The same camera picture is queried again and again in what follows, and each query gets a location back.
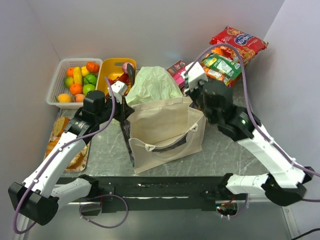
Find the large red snack bag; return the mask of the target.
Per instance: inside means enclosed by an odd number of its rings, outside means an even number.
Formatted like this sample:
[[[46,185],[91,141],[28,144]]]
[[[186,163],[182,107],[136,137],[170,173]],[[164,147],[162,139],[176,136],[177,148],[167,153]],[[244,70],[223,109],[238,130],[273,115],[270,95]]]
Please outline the large red snack bag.
[[[251,61],[258,52],[268,47],[268,43],[262,39],[230,26],[226,26],[223,31],[212,37],[209,43],[211,45],[221,43],[232,45],[237,49],[244,65]]]

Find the green snack packet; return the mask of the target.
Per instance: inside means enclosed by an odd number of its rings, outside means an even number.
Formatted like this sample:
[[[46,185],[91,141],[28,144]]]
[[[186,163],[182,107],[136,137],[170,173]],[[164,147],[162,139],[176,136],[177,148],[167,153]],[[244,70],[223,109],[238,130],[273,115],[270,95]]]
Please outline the green snack packet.
[[[208,54],[201,63],[205,67],[224,74],[233,80],[242,73],[241,65],[238,62],[218,53]]]

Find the orange snack packet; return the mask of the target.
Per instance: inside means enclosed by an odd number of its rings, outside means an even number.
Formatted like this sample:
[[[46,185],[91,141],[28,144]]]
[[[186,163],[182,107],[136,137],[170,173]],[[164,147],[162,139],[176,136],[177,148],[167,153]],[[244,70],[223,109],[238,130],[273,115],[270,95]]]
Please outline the orange snack packet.
[[[222,82],[224,82],[224,84],[226,86],[229,86],[229,87],[232,85],[233,80],[230,77],[228,77],[227,75],[220,73],[216,70],[213,70],[211,68],[208,68],[208,67],[204,67],[203,70],[208,78],[222,81]]]

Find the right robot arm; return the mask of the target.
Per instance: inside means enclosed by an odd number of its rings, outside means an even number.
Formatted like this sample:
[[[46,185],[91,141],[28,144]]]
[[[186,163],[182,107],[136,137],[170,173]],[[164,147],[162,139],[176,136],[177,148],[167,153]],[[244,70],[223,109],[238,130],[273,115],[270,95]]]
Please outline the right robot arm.
[[[233,90],[222,81],[203,79],[186,84],[184,93],[199,107],[210,124],[234,142],[246,148],[268,170],[260,175],[227,173],[217,191],[222,197],[247,194],[266,196],[271,202],[285,207],[303,200],[304,184],[312,180],[313,170],[295,167],[266,140],[258,130],[263,129],[255,116],[250,119],[245,107],[233,103]]]

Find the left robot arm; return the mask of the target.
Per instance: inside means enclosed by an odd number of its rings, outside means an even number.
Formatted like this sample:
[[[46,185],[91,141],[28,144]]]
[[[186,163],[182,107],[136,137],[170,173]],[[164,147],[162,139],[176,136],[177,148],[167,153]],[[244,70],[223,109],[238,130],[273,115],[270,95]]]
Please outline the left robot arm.
[[[99,90],[89,92],[41,165],[23,183],[13,182],[8,188],[15,213],[44,226],[65,205],[96,197],[99,182],[85,174],[61,187],[55,185],[71,160],[102,131],[100,124],[124,120],[133,112],[121,90],[110,90],[109,97]]]

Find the light green plastic bag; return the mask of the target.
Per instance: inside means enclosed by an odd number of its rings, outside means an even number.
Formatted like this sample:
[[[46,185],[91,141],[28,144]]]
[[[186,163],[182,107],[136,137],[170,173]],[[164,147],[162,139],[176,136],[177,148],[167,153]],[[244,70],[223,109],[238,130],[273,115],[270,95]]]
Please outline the light green plastic bag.
[[[182,97],[173,77],[160,66],[143,66],[125,100],[129,106]]]

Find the beige canvas tote bag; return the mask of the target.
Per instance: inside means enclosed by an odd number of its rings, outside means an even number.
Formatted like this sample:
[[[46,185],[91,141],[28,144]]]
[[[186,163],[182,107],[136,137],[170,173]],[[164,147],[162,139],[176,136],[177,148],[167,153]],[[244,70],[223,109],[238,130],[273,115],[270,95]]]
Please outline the beige canvas tote bag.
[[[120,127],[136,174],[202,151],[206,117],[192,102],[177,97],[132,106]]]

